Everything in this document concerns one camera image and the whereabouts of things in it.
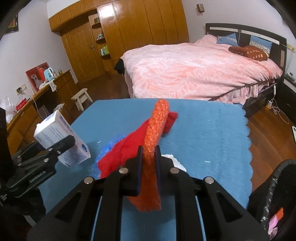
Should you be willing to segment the blue pillow left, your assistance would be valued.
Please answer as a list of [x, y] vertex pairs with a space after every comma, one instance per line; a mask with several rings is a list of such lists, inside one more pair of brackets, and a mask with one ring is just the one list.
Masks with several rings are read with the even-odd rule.
[[236, 38], [236, 33], [232, 33], [227, 36], [218, 36], [217, 44], [226, 44], [226, 45], [231, 45], [235, 47], [239, 46]]

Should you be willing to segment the white small stool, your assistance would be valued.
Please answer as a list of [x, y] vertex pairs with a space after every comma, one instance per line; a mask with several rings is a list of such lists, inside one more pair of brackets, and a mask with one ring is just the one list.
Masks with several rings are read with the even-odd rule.
[[91, 96], [88, 94], [88, 88], [83, 88], [78, 91], [74, 96], [71, 97], [71, 100], [75, 101], [75, 104], [79, 111], [84, 111], [83, 103], [85, 101], [93, 102]]

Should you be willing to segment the black nightstand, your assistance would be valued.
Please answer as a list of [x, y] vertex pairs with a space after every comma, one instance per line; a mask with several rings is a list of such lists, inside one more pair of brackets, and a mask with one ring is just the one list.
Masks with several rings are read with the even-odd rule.
[[276, 101], [280, 109], [295, 123], [295, 82], [292, 78], [284, 76]]

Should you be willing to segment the bed with pink duvet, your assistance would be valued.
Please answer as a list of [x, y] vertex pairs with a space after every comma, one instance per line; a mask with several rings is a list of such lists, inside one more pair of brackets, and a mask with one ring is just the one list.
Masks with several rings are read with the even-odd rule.
[[[287, 39], [245, 25], [207, 23], [193, 43], [146, 45], [126, 51], [115, 69], [125, 77], [132, 98], [220, 101], [249, 106], [281, 84], [287, 62]], [[218, 36], [236, 33], [239, 47], [251, 35], [273, 43], [269, 58], [256, 61], [217, 44]]]

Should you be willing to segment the orange foam net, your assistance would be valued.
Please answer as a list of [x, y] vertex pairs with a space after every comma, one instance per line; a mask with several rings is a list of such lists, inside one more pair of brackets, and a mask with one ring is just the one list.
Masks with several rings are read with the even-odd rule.
[[155, 148], [158, 145], [170, 111], [169, 102], [159, 99], [152, 111], [147, 130], [144, 136], [142, 154], [142, 178], [140, 193], [137, 197], [129, 197], [128, 200], [138, 211], [150, 212], [161, 210], [161, 198], [158, 191]]
[[283, 218], [283, 208], [281, 207], [280, 210], [276, 213], [277, 220], [280, 221]]

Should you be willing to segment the black trash bin with bag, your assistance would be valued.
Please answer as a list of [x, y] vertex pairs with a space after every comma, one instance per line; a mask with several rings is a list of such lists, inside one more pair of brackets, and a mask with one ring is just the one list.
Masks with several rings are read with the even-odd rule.
[[270, 219], [283, 208], [272, 240], [295, 240], [295, 160], [281, 162], [249, 196], [247, 211], [268, 234]]

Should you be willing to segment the white bathroom scale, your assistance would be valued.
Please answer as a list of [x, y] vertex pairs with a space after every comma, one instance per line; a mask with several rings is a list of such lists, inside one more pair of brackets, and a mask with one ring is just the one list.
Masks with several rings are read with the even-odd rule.
[[293, 133], [294, 140], [296, 142], [296, 127], [295, 126], [292, 126], [292, 133]]

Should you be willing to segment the white tissue small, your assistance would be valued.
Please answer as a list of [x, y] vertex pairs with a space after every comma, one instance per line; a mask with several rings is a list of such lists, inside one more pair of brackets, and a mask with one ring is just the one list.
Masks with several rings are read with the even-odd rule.
[[172, 154], [162, 154], [162, 156], [171, 159], [175, 168], [179, 168], [184, 172], [187, 171], [186, 168]]

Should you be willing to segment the pink face mask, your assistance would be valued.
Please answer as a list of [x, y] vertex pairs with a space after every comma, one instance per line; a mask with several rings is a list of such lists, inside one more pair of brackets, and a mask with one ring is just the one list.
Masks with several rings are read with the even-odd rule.
[[278, 232], [277, 224], [278, 224], [278, 217], [275, 214], [269, 221], [268, 235], [270, 240], [272, 240]]

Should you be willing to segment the wooden wardrobe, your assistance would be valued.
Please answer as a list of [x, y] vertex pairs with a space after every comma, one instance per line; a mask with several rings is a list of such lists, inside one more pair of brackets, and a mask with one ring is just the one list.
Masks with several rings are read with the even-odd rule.
[[128, 50], [189, 41], [181, 1], [77, 1], [49, 24], [80, 84], [111, 73]]

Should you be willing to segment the wall lamp left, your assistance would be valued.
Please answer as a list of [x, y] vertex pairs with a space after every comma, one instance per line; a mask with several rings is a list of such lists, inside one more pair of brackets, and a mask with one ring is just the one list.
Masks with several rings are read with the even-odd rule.
[[197, 10], [199, 13], [203, 13], [205, 11], [203, 4], [197, 4]]

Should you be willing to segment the red picture frame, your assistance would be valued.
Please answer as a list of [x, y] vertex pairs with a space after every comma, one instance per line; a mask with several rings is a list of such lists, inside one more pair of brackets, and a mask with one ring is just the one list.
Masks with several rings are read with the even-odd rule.
[[26, 75], [33, 87], [33, 89], [38, 92], [40, 85], [45, 82], [45, 77], [43, 72], [49, 68], [47, 62], [42, 63], [28, 71], [26, 71]]

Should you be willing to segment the wooden desk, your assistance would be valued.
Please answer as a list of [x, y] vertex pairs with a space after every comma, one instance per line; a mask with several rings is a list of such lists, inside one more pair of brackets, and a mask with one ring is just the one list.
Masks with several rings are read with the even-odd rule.
[[51, 114], [57, 105], [63, 104], [62, 114], [69, 124], [80, 115], [75, 101], [71, 99], [78, 92], [80, 85], [75, 83], [71, 72], [66, 71], [55, 79], [54, 83], [57, 86], [55, 92], [49, 86], [38, 91], [7, 125], [7, 141], [12, 155], [35, 140], [36, 125], [46, 118], [42, 110]]

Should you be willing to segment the brown dotted pillow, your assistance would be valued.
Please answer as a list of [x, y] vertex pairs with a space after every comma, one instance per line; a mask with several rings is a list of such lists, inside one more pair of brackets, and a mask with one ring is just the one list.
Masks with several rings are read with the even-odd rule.
[[250, 45], [245, 47], [230, 46], [228, 51], [256, 61], [266, 61], [269, 58], [269, 55], [262, 49]]

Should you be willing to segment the blue pillow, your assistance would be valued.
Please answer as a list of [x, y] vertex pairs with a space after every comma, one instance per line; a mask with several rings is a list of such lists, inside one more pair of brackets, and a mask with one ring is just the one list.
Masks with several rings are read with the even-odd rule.
[[266, 54], [270, 54], [273, 43], [271, 41], [261, 39], [257, 36], [251, 35], [249, 44], [251, 46], [262, 49]]
[[231, 45], [235, 47], [239, 46], [236, 38], [236, 33], [232, 33], [227, 36], [218, 36], [217, 44], [226, 44], [226, 45]]

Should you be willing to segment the blue plastic bag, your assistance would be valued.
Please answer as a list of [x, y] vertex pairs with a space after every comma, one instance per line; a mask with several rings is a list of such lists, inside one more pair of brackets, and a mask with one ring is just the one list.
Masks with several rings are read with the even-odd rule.
[[117, 144], [119, 141], [123, 140], [125, 137], [126, 137], [125, 135], [121, 135], [118, 138], [111, 140], [108, 144], [106, 144], [102, 148], [102, 150], [100, 151], [98, 156], [95, 158], [95, 161], [94, 161], [94, 164], [92, 167], [92, 174], [94, 174], [95, 176], [100, 175], [100, 169], [98, 168], [98, 163], [109, 151], [111, 151], [111, 149], [114, 147], [115, 144]]

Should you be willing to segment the blue pillow right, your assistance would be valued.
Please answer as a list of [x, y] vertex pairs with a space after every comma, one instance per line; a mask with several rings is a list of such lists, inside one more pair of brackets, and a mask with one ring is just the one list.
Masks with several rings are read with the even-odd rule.
[[273, 43], [271, 41], [261, 39], [257, 36], [251, 35], [249, 44], [251, 46], [262, 49], [266, 54], [270, 54]]

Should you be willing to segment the light blue kettle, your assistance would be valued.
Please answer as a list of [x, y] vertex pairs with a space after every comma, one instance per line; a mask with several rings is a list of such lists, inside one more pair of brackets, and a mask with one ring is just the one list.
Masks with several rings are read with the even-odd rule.
[[54, 80], [54, 70], [51, 67], [45, 69], [43, 73], [46, 81]]

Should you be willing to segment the red knitted glove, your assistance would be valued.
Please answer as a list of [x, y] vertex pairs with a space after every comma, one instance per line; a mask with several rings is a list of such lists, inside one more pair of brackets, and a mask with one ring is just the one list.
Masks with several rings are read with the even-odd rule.
[[128, 159], [134, 158], [137, 155], [139, 146], [144, 145], [144, 138], [149, 120], [146, 120], [142, 125], [131, 132], [123, 140], [119, 141], [98, 163], [100, 169], [99, 178], [106, 178], [119, 166], [124, 166]]

